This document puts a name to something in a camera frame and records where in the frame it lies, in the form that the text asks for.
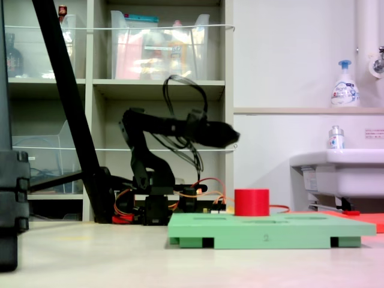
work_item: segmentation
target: green board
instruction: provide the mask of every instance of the green board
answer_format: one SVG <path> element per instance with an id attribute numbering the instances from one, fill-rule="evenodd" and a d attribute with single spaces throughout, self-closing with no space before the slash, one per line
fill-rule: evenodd
<path id="1" fill-rule="evenodd" d="M 170 244 L 180 248 L 285 249 L 360 247 L 376 235 L 373 224 L 320 213 L 237 217 L 230 214 L 173 214 Z"/>

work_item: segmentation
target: floor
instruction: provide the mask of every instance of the floor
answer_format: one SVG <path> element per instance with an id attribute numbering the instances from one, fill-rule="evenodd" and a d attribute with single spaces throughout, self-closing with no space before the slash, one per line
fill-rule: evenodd
<path id="1" fill-rule="evenodd" d="M 178 249 L 166 227 L 38 222 L 19 237 L 6 288 L 358 287 L 383 288 L 384 234 L 362 248 Z"/>

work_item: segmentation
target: black cable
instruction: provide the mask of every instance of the black cable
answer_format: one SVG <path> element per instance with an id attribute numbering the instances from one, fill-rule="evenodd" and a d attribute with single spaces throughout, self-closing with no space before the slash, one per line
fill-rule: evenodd
<path id="1" fill-rule="evenodd" d="M 172 102 L 171 102 L 170 97 L 169 97 L 169 80 L 173 80 L 173 81 L 176 81 L 176 82 L 188 85 L 189 87 L 192 87 L 192 88 L 198 90 L 200 92 L 200 94 L 202 95 L 203 100 L 204 100 L 203 111 L 204 111 L 205 114 L 207 114 L 207 112 L 208 112 L 208 101 L 207 101 L 207 98 L 206 98 L 205 91 L 199 85 L 197 85 L 196 83 L 194 83 L 190 79 L 181 77 L 179 75 L 171 75 L 171 76 L 169 76 L 164 81 L 164 84 L 163 84 L 163 97 L 164 97 L 164 100 L 165 100 L 165 102 L 167 104 L 169 113 L 171 114 L 172 117 L 175 118 L 176 116 L 175 116 L 175 111 L 174 111 L 173 106 L 172 106 Z M 177 143 L 177 142 L 173 141 L 171 138 L 169 138 L 167 136 L 162 136 L 163 139 L 168 143 L 168 145 L 167 145 L 159 137 L 157 137 L 156 135 L 152 134 L 152 136 L 159 143 L 161 143 L 165 148 L 171 150 L 173 153 L 175 153 L 177 156 L 182 158 L 184 161 L 186 161 L 187 163 L 191 164 L 195 168 L 195 170 L 197 172 L 197 180 L 198 181 L 200 180 L 200 174 L 204 170 L 203 159 L 202 159 L 200 153 L 196 150 L 196 148 L 193 146 L 193 144 L 192 144 L 192 142 L 190 140 L 187 140 L 187 139 L 185 139 L 183 137 L 176 137 L 176 140 L 178 142 Z M 185 148 L 190 150 L 190 152 L 193 155 L 193 158 L 189 157 L 186 153 L 183 153 L 182 151 L 179 151 L 179 149 L 185 149 Z"/>
<path id="2" fill-rule="evenodd" d="M 169 98 L 169 90 L 168 90 L 168 82 L 169 80 L 173 80 L 173 81 L 176 81 L 176 82 L 179 82 L 179 83 L 182 83 L 182 84 L 185 84 L 189 87 L 192 87 L 196 90 L 198 90 L 200 92 L 200 94 L 202 95 L 203 99 L 204 99 L 204 108 L 203 108 L 203 111 L 205 113 L 208 112 L 208 101 L 206 99 L 206 94 L 205 94 L 205 91 L 196 83 L 194 83 L 192 80 L 188 79 L 188 78 L 184 78 L 184 77 L 181 77 L 179 75 L 171 75 L 169 76 L 165 81 L 164 81 L 164 84 L 163 84 L 163 96 L 164 96 L 164 99 L 167 103 L 167 106 L 168 106 L 168 109 L 169 109 L 169 112 L 171 113 L 171 115 L 174 117 L 175 116 L 175 113 L 173 111 L 173 106 L 172 106 L 172 103 L 170 101 L 170 98 Z"/>

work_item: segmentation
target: clear plastic container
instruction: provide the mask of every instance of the clear plastic container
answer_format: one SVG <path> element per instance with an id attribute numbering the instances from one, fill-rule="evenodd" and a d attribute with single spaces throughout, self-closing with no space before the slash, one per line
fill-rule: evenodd
<path id="1" fill-rule="evenodd" d="M 31 165 L 31 184 L 81 171 L 67 121 L 58 135 L 13 136 L 12 143 L 14 150 L 28 153 Z M 78 180 L 39 193 L 81 194 L 83 193 L 83 182 Z"/>
<path id="2" fill-rule="evenodd" d="M 207 27 L 149 29 L 155 23 L 145 23 L 141 28 L 147 29 L 127 29 L 129 23 L 120 11 L 111 11 L 111 17 L 112 27 L 122 28 L 112 30 L 113 79 L 164 80 L 179 74 L 207 80 Z M 209 15 L 203 14 L 195 25 L 208 23 Z"/>
<path id="3" fill-rule="evenodd" d="M 61 28 L 75 77 L 82 79 L 85 78 L 86 31 L 72 29 L 76 27 L 84 25 L 76 15 L 66 15 Z M 5 27 L 5 33 L 14 34 L 14 44 L 6 43 L 7 52 L 13 46 L 22 58 L 20 72 L 9 73 L 9 77 L 55 78 L 40 29 Z"/>

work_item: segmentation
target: black clamp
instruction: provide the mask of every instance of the black clamp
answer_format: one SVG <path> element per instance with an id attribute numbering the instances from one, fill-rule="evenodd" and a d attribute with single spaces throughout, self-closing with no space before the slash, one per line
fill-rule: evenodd
<path id="1" fill-rule="evenodd" d="M 183 195 L 193 197 L 180 196 L 178 207 L 183 210 L 184 213 L 195 213 L 197 209 L 196 187 L 186 187 L 182 193 Z"/>
<path id="2" fill-rule="evenodd" d="M 28 154 L 0 151 L 0 271 L 17 267 L 17 236 L 29 228 Z"/>

